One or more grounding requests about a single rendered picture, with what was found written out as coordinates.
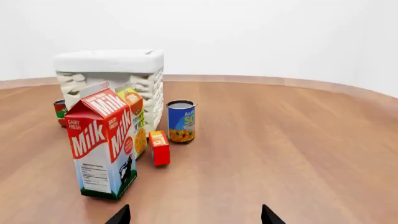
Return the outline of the orange juice carton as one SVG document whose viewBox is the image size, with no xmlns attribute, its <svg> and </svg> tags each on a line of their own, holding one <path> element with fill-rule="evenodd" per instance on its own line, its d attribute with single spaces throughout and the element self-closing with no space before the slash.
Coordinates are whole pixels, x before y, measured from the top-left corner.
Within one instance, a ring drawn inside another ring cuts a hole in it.
<svg viewBox="0 0 398 224">
<path fill-rule="evenodd" d="M 134 153 L 135 159 L 137 159 L 147 147 L 143 98 L 133 89 L 133 84 L 130 82 L 117 87 L 115 91 L 129 105 L 131 110 Z"/>
</svg>

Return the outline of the red tomato sauce can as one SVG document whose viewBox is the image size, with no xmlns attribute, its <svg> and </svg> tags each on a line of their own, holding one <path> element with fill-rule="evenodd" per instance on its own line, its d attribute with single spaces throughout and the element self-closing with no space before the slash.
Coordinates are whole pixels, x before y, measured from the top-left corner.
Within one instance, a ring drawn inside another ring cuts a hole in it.
<svg viewBox="0 0 398 224">
<path fill-rule="evenodd" d="M 56 102 L 54 102 L 54 108 L 55 108 L 55 112 L 57 115 L 57 121 L 59 123 L 59 125 L 63 128 L 66 128 L 67 123 L 65 120 L 65 115 L 67 113 L 67 107 L 65 104 L 65 100 L 57 100 Z"/>
</svg>

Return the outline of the red butter box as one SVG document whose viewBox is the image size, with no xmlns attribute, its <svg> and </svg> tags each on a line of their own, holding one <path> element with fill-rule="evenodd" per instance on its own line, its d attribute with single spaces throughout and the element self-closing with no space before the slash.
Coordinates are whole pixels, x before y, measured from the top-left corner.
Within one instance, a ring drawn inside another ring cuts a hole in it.
<svg viewBox="0 0 398 224">
<path fill-rule="evenodd" d="M 170 163 L 170 148 L 162 130 L 149 132 L 149 143 L 152 160 L 155 166 L 164 166 Z"/>
</svg>

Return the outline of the red and white milk carton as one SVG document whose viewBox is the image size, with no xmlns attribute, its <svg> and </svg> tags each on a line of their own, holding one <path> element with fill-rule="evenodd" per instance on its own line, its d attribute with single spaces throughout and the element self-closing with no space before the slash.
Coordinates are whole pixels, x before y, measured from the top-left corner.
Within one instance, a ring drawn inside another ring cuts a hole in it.
<svg viewBox="0 0 398 224">
<path fill-rule="evenodd" d="M 80 95 L 65 115 L 80 192 L 119 200 L 137 177 L 131 108 L 108 82 Z"/>
</svg>

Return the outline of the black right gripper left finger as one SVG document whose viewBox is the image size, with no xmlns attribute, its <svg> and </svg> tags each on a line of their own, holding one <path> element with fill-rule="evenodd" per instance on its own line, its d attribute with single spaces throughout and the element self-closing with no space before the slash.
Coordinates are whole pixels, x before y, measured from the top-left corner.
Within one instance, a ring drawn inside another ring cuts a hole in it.
<svg viewBox="0 0 398 224">
<path fill-rule="evenodd" d="M 114 214 L 105 224 L 130 224 L 131 212 L 128 204 L 123 206 L 116 214 Z"/>
</svg>

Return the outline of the white woven basket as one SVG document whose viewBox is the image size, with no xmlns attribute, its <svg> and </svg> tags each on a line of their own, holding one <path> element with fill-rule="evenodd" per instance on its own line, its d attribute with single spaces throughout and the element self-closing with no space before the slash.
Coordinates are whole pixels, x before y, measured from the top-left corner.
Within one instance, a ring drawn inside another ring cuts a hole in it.
<svg viewBox="0 0 398 224">
<path fill-rule="evenodd" d="M 67 108 L 85 95 L 83 89 L 108 82 L 111 90 L 132 83 L 144 100 L 144 128 L 158 127 L 164 107 L 164 53 L 161 50 L 85 50 L 59 54 L 53 60 Z"/>
</svg>

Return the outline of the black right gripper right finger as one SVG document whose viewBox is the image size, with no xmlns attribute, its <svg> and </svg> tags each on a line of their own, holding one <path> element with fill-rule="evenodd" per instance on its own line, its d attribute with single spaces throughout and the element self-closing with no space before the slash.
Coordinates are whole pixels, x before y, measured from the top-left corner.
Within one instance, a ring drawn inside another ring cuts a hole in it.
<svg viewBox="0 0 398 224">
<path fill-rule="evenodd" d="M 286 224 L 267 205 L 262 205 L 261 222 L 262 224 Z"/>
</svg>

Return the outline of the blue alphabet soup can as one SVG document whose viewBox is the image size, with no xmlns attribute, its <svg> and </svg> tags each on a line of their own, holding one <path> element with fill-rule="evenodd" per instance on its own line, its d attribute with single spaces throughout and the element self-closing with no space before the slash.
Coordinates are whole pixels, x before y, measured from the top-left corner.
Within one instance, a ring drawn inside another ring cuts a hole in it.
<svg viewBox="0 0 398 224">
<path fill-rule="evenodd" d="M 168 138 L 173 142 L 189 142 L 195 138 L 195 104 L 189 100 L 173 100 L 166 104 Z"/>
</svg>

